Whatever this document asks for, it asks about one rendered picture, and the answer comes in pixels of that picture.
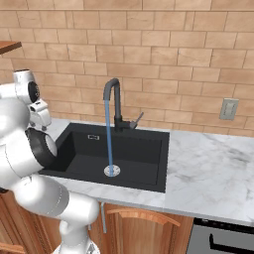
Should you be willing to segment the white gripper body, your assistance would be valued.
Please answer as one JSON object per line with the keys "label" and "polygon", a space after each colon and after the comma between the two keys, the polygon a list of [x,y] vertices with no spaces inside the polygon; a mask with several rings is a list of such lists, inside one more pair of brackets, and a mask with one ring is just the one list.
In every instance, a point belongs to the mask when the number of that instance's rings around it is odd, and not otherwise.
{"label": "white gripper body", "polygon": [[51,123],[52,118],[48,109],[31,112],[30,124],[32,126],[40,125],[43,129],[46,129]]}

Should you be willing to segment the blue water stream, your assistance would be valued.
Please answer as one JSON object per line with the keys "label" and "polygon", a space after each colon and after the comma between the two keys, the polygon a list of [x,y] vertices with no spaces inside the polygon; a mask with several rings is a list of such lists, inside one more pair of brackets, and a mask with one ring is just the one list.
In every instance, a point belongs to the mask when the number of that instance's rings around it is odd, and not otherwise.
{"label": "blue water stream", "polygon": [[104,104],[105,104],[105,121],[106,121],[107,149],[108,149],[108,161],[109,161],[109,177],[113,177],[113,158],[112,158],[112,146],[111,146],[109,100],[104,100]]}

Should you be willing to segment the silver sink drain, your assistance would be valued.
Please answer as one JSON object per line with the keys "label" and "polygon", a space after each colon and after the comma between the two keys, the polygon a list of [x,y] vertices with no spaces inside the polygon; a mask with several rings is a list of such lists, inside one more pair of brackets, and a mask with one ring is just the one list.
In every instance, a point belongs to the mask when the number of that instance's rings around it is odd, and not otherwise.
{"label": "silver sink drain", "polygon": [[104,169],[104,175],[109,178],[117,177],[120,174],[120,168],[116,165],[109,165]]}

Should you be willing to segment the black sink basin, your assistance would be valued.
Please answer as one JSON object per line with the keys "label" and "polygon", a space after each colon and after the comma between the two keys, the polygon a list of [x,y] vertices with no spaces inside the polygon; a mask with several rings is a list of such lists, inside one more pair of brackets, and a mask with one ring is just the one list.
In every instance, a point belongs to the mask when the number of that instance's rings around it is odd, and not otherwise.
{"label": "black sink basin", "polygon": [[41,170],[45,176],[93,182],[145,191],[164,192],[170,134],[147,130],[111,133],[117,177],[104,175],[109,166],[106,128],[70,123],[56,140],[58,156]]}

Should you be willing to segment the black tap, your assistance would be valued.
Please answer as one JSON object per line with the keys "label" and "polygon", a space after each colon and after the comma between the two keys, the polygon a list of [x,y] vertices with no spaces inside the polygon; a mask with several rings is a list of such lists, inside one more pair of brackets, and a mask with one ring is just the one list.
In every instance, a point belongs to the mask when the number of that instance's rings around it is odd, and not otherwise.
{"label": "black tap", "polygon": [[141,113],[136,121],[124,121],[121,115],[121,100],[120,100],[120,81],[114,77],[106,82],[103,90],[103,100],[109,101],[111,90],[114,90],[114,129],[116,132],[122,132],[124,129],[135,129],[138,126],[139,120],[144,113]]}

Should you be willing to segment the wooden shelf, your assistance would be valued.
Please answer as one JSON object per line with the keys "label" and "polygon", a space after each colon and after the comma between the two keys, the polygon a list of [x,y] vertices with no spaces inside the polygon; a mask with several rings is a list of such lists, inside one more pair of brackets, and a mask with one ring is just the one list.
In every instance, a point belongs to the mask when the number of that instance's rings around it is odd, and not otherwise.
{"label": "wooden shelf", "polygon": [[21,47],[22,44],[20,42],[0,41],[0,55],[11,52]]}

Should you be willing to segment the wooden cupboard door with arch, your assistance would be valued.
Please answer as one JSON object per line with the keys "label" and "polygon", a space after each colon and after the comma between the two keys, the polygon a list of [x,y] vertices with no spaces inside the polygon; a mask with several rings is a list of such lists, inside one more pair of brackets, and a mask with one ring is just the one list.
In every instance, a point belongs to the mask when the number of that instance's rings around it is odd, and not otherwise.
{"label": "wooden cupboard door with arch", "polygon": [[106,203],[106,254],[186,254],[193,218]]}

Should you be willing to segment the grey dishwasher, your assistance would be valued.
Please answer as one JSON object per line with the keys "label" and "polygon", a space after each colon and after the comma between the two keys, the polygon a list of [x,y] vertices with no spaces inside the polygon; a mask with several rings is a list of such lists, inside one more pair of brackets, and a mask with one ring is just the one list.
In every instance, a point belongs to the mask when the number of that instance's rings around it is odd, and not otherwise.
{"label": "grey dishwasher", "polygon": [[210,249],[209,234],[213,235],[216,244],[254,251],[254,227],[196,217],[187,254],[232,254]]}

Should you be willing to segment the grey wall socket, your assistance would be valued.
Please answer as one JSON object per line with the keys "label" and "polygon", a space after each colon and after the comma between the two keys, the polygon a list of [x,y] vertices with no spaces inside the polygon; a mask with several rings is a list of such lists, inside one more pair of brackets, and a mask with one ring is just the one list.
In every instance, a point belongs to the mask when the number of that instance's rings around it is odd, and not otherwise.
{"label": "grey wall socket", "polygon": [[224,98],[222,101],[219,118],[222,120],[233,120],[238,107],[238,102],[238,99]]}

